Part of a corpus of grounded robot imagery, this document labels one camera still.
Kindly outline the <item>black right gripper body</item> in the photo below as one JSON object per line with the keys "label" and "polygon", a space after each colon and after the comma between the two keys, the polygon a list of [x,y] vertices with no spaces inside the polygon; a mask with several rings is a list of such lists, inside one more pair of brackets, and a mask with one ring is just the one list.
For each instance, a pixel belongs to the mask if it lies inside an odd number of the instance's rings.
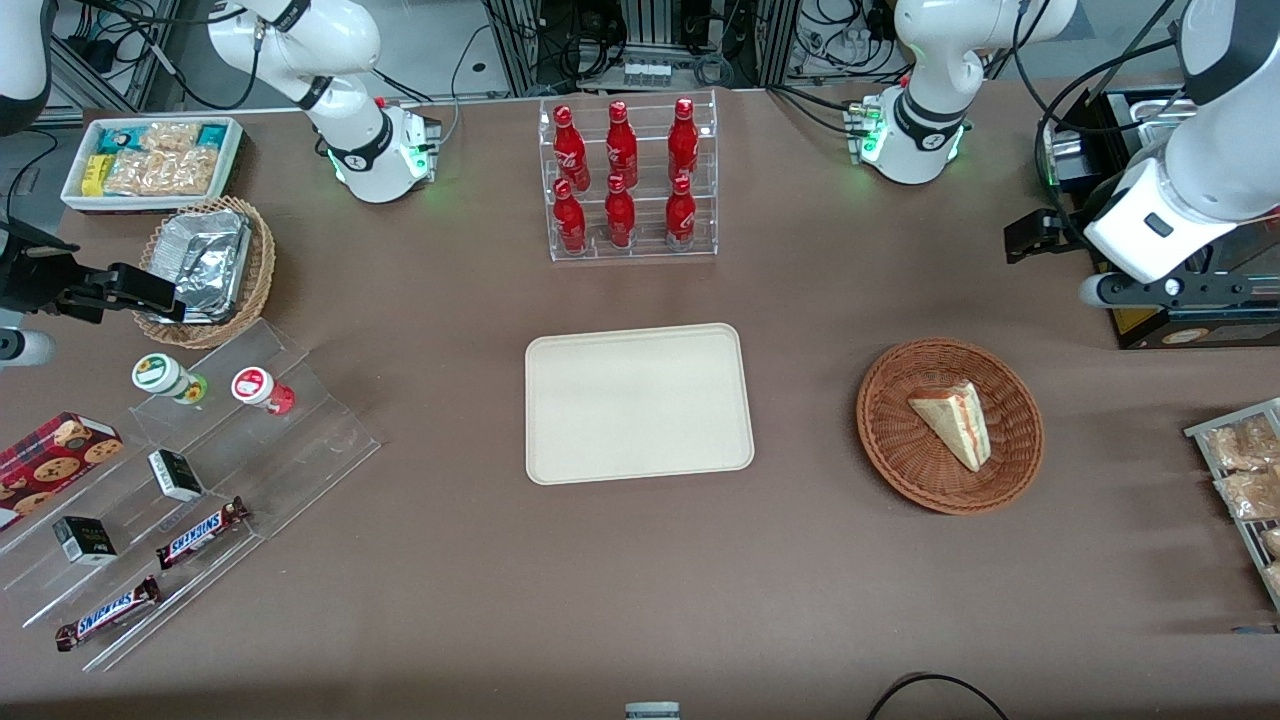
{"label": "black right gripper body", "polygon": [[38,313],[81,281],[76,243],[24,222],[4,222],[1,305],[14,313]]}

